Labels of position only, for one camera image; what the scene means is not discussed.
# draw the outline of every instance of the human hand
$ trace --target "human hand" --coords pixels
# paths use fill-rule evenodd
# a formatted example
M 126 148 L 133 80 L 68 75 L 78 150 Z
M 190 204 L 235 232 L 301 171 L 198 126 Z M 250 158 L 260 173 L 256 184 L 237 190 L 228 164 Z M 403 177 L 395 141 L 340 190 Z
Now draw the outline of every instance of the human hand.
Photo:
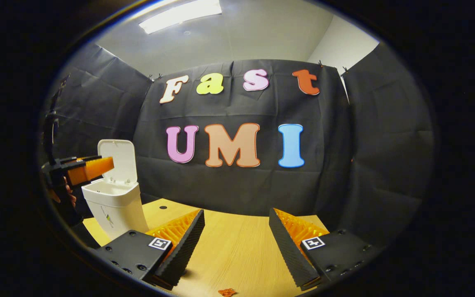
M 66 181 L 66 190 L 67 190 L 67 194 L 69 196 L 71 196 L 71 203 L 73 205 L 73 207 L 76 207 L 76 197 L 71 195 L 72 193 L 72 190 L 71 188 L 69 187 L 69 185 L 67 184 L 67 178 L 66 177 L 63 177 L 63 179 Z M 60 197 L 58 197 L 58 195 L 56 195 L 56 193 L 53 191 L 53 190 L 50 190 L 51 192 L 51 198 L 56 201 L 57 203 L 61 203 L 60 201 Z

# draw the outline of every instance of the table surface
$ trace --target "table surface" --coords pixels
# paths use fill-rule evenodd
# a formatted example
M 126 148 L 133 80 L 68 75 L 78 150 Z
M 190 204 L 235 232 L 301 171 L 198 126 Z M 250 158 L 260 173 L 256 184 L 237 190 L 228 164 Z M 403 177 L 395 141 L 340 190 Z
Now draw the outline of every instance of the table surface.
M 196 209 L 166 199 L 143 205 L 150 229 Z M 300 218 L 325 228 L 317 216 Z M 83 223 L 101 246 L 111 241 L 95 218 Z M 170 293 L 180 297 L 221 297 L 217 291 L 228 288 L 240 297 L 292 297 L 303 293 L 283 261 L 269 217 L 205 210 L 205 228 L 186 271 Z

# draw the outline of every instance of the white trash bin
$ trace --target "white trash bin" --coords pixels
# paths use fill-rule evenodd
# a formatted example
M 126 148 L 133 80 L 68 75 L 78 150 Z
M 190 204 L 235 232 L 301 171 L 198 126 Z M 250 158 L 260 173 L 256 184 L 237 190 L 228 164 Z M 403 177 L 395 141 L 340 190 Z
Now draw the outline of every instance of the white trash bin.
M 82 187 L 83 197 L 96 221 L 111 240 L 129 230 L 149 231 L 140 201 L 133 143 L 102 139 L 98 143 L 98 154 L 102 158 L 113 157 L 115 168 L 104 173 L 103 179 Z

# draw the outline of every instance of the orange ribbed pad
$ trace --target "orange ribbed pad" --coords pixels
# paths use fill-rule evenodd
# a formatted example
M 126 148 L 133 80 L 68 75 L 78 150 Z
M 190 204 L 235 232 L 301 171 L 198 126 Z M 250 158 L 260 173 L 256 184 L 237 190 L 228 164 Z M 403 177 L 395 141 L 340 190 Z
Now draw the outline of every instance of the orange ribbed pad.
M 179 241 L 183 238 L 183 235 L 186 233 L 190 225 L 192 224 L 194 218 L 200 212 L 200 209 L 194 210 L 189 214 L 186 214 L 180 218 L 169 221 L 165 224 L 160 225 L 157 228 L 153 228 L 150 231 L 146 232 L 147 235 L 153 237 L 158 237 L 162 239 L 167 239 L 172 241 L 172 249 L 168 252 L 164 260 L 173 252 Z
M 71 184 L 75 185 L 99 177 L 102 173 L 106 173 L 113 168 L 115 168 L 113 157 L 107 157 L 89 160 L 85 162 L 85 166 L 71 169 L 67 173 Z
M 317 236 L 322 236 L 329 234 L 327 229 L 320 228 L 315 226 L 313 223 L 306 222 L 292 214 L 287 214 L 284 211 L 279 209 L 274 209 L 277 217 L 281 220 L 282 224 L 285 226 L 285 229 L 289 233 L 294 241 L 294 244 L 300 249 L 302 255 L 309 261 L 305 253 L 303 252 L 302 248 L 300 247 L 300 243 L 304 239 L 309 239 Z

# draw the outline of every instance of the white wall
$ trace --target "white wall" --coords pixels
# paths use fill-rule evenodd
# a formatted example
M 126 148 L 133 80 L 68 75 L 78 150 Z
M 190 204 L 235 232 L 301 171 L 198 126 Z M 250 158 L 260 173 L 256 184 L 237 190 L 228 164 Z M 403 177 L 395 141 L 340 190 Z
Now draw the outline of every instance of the white wall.
M 342 67 L 351 68 L 378 44 L 377 39 L 335 15 L 307 62 L 318 63 L 321 60 L 322 64 L 335 67 L 338 74 L 342 74 Z

